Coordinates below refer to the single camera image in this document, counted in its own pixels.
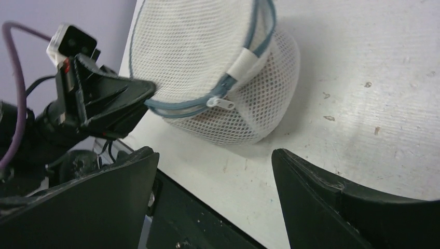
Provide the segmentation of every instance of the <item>black cable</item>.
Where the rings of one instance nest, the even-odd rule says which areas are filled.
[[[115,158],[113,157],[113,154],[112,154],[112,147],[113,147],[113,141],[110,141],[109,143],[108,143],[108,156],[110,157],[110,159],[113,161],[113,163],[114,162],[116,162],[116,160],[115,160]]]
[[[40,79],[36,80],[35,82],[32,83],[32,85],[30,85],[27,89],[26,89],[26,97],[29,96],[29,94],[31,94],[31,92],[38,87],[38,85],[40,85],[41,83],[43,83],[44,81],[48,80],[48,79],[53,79],[55,78],[55,75],[48,75],[48,76],[44,76],[41,77]]]

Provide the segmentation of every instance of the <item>mesh laundry bag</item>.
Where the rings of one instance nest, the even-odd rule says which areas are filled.
[[[166,122],[215,144],[252,144],[281,121],[299,74],[295,41],[272,0],[145,0],[130,73]]]

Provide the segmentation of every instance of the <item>zipper pull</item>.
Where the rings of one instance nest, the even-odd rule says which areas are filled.
[[[233,110],[235,103],[229,100],[220,99],[219,97],[212,97],[207,101],[207,107],[218,106],[226,110]]]

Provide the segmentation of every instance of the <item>white table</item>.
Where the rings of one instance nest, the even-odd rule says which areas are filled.
[[[276,148],[374,189],[439,198],[440,2],[275,4],[301,49],[301,71],[272,134],[253,146],[222,148],[148,112],[123,141],[160,152],[162,171],[268,248],[289,247],[271,169]],[[128,51],[127,43],[124,76]]]

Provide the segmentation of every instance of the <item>purple cable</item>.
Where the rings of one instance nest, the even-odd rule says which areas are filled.
[[[20,59],[18,58],[17,49],[12,38],[12,29],[19,29],[35,35],[43,40],[50,42],[51,38],[38,31],[30,29],[22,24],[16,22],[5,22],[2,25],[3,39],[5,40],[6,48],[9,52],[9,57],[12,62],[12,68],[16,79],[17,86],[17,124],[14,136],[12,137],[11,145],[8,151],[0,160],[0,171],[6,168],[8,163],[13,159],[20,147],[21,139],[23,138],[24,128],[26,125],[26,85],[24,84],[23,70],[21,68]]]

